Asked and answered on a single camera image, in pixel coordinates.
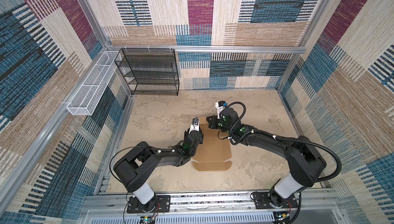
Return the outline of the brown cardboard box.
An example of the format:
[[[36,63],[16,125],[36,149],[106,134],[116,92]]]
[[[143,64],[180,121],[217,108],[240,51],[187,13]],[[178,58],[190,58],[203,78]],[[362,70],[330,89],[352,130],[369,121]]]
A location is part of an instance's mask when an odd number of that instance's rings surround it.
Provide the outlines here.
[[[194,169],[199,172],[227,171],[232,166],[230,142],[228,139],[219,139],[219,129],[208,127],[208,121],[200,118],[200,128],[203,132],[203,143],[197,148],[192,158]]]

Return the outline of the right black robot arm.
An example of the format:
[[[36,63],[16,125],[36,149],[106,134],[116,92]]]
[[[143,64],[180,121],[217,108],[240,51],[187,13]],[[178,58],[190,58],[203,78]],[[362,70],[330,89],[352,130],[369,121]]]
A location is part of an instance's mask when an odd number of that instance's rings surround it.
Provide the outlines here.
[[[253,126],[242,124],[233,108],[206,118],[210,129],[227,132],[234,145],[252,146],[275,153],[286,159],[289,173],[270,189],[270,205],[281,208],[294,193],[312,187],[326,167],[326,161],[312,142],[303,136],[280,137]]]

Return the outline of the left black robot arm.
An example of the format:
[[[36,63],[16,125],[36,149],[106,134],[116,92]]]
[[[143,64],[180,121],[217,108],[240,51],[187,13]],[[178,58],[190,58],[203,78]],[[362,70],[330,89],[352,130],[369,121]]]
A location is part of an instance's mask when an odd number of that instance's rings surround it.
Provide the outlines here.
[[[201,129],[188,129],[182,141],[167,149],[140,142],[115,163],[113,172],[127,192],[139,201],[143,212],[155,211],[159,203],[157,195],[147,183],[148,178],[157,167],[181,167],[188,163],[203,143],[203,137]]]

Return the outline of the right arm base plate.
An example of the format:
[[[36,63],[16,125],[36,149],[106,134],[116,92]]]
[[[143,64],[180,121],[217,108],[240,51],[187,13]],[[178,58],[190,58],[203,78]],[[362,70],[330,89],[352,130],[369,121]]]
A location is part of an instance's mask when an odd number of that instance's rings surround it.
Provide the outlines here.
[[[275,192],[258,192],[250,194],[256,209],[296,209],[298,207],[297,198],[292,194],[289,198],[282,198]]]

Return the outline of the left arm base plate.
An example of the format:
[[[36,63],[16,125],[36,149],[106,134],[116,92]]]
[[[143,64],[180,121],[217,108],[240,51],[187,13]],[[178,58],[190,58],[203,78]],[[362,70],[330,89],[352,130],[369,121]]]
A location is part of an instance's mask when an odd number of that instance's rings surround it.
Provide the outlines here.
[[[167,213],[170,211],[171,196],[170,195],[155,195],[148,203],[142,204],[137,197],[129,198],[126,212],[128,214],[148,213],[154,212]]]

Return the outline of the aluminium front rail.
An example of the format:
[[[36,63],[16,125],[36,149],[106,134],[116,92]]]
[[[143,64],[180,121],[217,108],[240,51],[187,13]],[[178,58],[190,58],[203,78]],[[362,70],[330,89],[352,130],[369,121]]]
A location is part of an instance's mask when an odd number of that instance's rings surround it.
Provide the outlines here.
[[[164,213],[210,213],[219,211],[296,211],[340,209],[342,204],[331,188],[310,188],[301,194],[293,194],[276,207],[267,190],[173,192],[157,193],[156,205]],[[140,214],[143,204],[132,194],[102,194],[85,198],[79,217],[88,213],[109,215],[110,213]]]

